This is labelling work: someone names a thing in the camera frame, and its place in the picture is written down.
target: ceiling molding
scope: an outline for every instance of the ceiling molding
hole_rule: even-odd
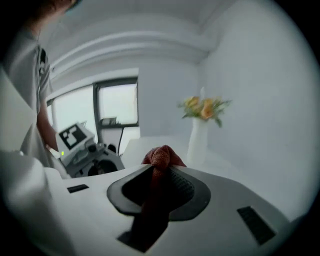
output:
[[[214,48],[209,39],[193,34],[159,31],[128,31],[88,41],[51,63],[51,78],[95,58],[116,58],[126,54],[170,55],[191,62],[200,62]]]

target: green leaf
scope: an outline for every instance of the green leaf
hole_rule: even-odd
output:
[[[216,124],[219,126],[219,128],[222,127],[222,121],[221,121],[220,118],[216,118],[216,119],[215,119],[215,122],[216,122]]]

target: red cloth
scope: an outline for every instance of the red cloth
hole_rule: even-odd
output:
[[[153,148],[146,154],[142,164],[151,164],[154,169],[147,199],[142,205],[141,215],[134,220],[132,234],[146,251],[168,226],[170,213],[166,203],[168,167],[186,165],[168,145]]]

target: man's hand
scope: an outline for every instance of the man's hand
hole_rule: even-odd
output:
[[[56,141],[56,131],[53,129],[48,120],[48,111],[46,101],[42,101],[40,105],[40,111],[37,116],[36,126],[38,127],[39,133],[44,140],[44,143],[50,148],[58,151]]]

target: window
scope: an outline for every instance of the window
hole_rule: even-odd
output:
[[[100,140],[107,145],[113,144],[121,155],[131,139],[140,138],[137,78],[96,85]]]
[[[101,88],[99,91],[101,119],[116,118],[121,125],[138,122],[137,84]]]
[[[57,132],[77,122],[86,122],[85,128],[95,135],[95,142],[98,141],[92,85],[59,96],[54,99],[53,104],[55,106]]]

